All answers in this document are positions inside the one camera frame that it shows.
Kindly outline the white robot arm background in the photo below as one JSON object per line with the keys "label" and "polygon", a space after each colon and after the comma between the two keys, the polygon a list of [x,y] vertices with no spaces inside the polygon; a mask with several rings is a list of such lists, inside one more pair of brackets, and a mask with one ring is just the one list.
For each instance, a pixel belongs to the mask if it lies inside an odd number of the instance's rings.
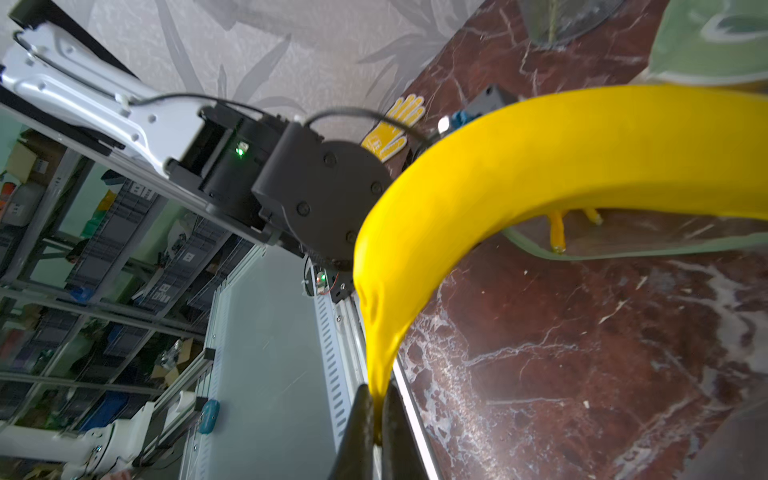
{"label": "white robot arm background", "polygon": [[128,466],[139,456],[154,410],[155,403],[149,401],[129,420],[118,419],[74,436],[53,430],[3,426],[1,454],[61,463],[64,479],[106,474]]}

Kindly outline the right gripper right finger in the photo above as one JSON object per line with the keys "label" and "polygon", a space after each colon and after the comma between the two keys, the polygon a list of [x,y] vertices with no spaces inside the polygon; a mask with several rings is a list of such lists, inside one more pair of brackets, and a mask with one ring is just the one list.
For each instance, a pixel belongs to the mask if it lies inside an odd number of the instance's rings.
{"label": "right gripper right finger", "polygon": [[383,403],[381,448],[383,479],[428,479],[411,431],[402,395],[394,382],[390,383]]}

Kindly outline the zip-top bag with bananas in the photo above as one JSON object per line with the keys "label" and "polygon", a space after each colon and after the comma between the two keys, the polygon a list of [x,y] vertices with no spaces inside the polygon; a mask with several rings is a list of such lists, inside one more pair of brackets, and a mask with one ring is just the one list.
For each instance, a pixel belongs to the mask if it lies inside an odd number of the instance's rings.
{"label": "zip-top bag with bananas", "polygon": [[[673,1],[664,11],[648,66],[635,84],[767,92],[764,1]],[[550,260],[669,256],[767,248],[764,221],[637,210],[564,214],[566,250],[550,246],[548,217],[504,230],[517,247]]]}

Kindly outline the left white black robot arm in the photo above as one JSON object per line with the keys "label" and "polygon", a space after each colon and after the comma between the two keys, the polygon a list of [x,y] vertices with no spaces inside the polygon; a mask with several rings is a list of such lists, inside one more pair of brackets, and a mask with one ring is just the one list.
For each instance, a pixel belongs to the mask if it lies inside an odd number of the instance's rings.
{"label": "left white black robot arm", "polygon": [[392,182],[360,145],[231,100],[159,93],[51,23],[16,32],[2,65],[10,93],[100,133],[216,223],[328,267],[351,268],[362,224]]}

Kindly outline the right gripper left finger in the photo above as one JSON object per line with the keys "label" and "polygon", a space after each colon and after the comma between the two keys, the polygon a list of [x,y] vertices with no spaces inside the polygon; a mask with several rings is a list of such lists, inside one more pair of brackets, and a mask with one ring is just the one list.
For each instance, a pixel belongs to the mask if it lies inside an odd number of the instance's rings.
{"label": "right gripper left finger", "polygon": [[373,478],[374,406],[366,384],[356,391],[351,413],[340,443],[330,480]]}

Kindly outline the bag banana two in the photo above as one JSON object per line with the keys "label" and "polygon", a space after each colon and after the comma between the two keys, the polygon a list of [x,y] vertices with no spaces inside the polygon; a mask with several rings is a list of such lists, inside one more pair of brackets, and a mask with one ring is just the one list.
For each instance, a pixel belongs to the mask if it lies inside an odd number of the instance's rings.
{"label": "bag banana two", "polygon": [[550,246],[554,253],[563,254],[566,250],[564,213],[553,212],[547,215],[550,225]]}

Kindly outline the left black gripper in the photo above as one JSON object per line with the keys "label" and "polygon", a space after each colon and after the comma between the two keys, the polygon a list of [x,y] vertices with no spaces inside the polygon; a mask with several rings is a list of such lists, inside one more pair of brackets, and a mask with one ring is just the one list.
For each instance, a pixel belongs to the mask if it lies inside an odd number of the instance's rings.
{"label": "left black gripper", "polygon": [[391,184],[387,168],[362,146],[324,140],[291,122],[252,192],[280,214],[308,254],[326,267],[350,270],[362,224]]}

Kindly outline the bag banana one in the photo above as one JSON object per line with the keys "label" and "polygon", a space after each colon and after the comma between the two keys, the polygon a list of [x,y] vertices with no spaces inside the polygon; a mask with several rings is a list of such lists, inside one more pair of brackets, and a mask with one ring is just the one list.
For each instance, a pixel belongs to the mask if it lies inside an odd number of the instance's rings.
{"label": "bag banana one", "polygon": [[584,208],[767,216],[767,99],[624,85],[540,96],[430,147],[368,214],[354,250],[375,424],[410,325],[478,243]]}

